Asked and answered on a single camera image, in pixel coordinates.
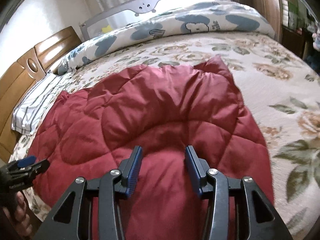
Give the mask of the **left hand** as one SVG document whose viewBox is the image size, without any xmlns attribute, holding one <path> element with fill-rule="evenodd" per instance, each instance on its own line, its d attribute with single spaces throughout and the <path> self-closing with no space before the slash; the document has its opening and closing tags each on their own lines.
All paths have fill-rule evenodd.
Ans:
<svg viewBox="0 0 320 240">
<path fill-rule="evenodd" d="M 33 230 L 23 193 L 1 194 L 1 229 L 5 239 L 29 239 Z"/>
</svg>

